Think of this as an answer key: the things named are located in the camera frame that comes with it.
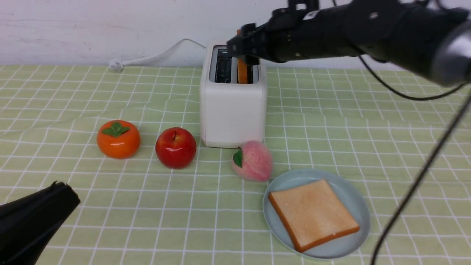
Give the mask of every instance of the white power cord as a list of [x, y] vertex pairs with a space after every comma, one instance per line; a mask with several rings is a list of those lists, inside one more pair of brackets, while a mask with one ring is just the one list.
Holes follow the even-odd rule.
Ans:
[[170, 50], [171, 48], [173, 48], [175, 45], [179, 44], [182, 41], [191, 41], [191, 42], [194, 42], [194, 43], [200, 45], [203, 48], [206, 48], [206, 46], [202, 45], [201, 43], [199, 43], [195, 40], [184, 38], [184, 39], [181, 39], [181, 40], [177, 41], [176, 43], [174, 43], [173, 45], [168, 47], [166, 50], [164, 50], [163, 52], [152, 55], [152, 56], [149, 56], [149, 57], [145, 57], [145, 58], [141, 58], [141, 59], [135, 59], [135, 60], [124, 60], [124, 61], [121, 58], [114, 58], [113, 60], [110, 61], [110, 63], [108, 64], [108, 67], [113, 71], [120, 72], [121, 70], [124, 69], [125, 66], [129, 66], [129, 65], [133, 65], [133, 64], [142, 64], [145, 61], [155, 59], [155, 58], [161, 56], [162, 54], [164, 54], [165, 52], [167, 52], [168, 50]]

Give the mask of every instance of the toaster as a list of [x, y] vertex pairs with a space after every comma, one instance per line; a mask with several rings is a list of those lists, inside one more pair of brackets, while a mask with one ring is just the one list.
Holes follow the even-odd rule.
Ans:
[[207, 147], [238, 148], [264, 141], [267, 113], [267, 68], [247, 66], [247, 82], [238, 82], [237, 58], [224, 41], [207, 48], [200, 81], [201, 140]]

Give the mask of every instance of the toast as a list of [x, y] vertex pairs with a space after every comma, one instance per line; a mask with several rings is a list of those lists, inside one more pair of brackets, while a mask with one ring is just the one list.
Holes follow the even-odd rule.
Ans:
[[248, 84], [248, 68], [247, 65], [241, 59], [237, 59], [237, 82], [239, 84]]
[[270, 192], [268, 199], [300, 253], [360, 230], [325, 179]]

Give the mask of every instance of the plate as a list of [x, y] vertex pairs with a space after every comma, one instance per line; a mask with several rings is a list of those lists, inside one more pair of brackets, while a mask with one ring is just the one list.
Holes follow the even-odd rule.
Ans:
[[[268, 195], [271, 191], [286, 190], [321, 179], [325, 179], [330, 184], [339, 200], [359, 224], [360, 230], [354, 234], [332, 240], [300, 253], [294, 249], [288, 232], [271, 205]], [[268, 185], [263, 196], [263, 214], [271, 232], [280, 242], [291, 249], [291, 251], [315, 259], [337, 259], [355, 252], [366, 241], [371, 229], [370, 210], [360, 192], [340, 176], [312, 168], [291, 170], [276, 177]]]

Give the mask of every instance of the table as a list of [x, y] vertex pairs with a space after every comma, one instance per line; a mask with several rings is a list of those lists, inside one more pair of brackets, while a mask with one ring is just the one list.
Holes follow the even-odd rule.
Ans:
[[[409, 95], [439, 87], [407, 72], [379, 71]], [[0, 201], [64, 181], [82, 203], [38, 265], [297, 265], [261, 212], [267, 183], [234, 175], [234, 149], [199, 139], [200, 68], [0, 66]], [[314, 167], [364, 195], [371, 236], [352, 255], [368, 264], [388, 221], [468, 88], [434, 102], [402, 99], [365, 70], [268, 69], [266, 144], [273, 177]], [[125, 119], [141, 131], [128, 160], [105, 158], [96, 131]], [[379, 264], [471, 262], [471, 120], [461, 124], [384, 246]], [[159, 132], [182, 126], [199, 144], [195, 162], [169, 170], [155, 155]]]

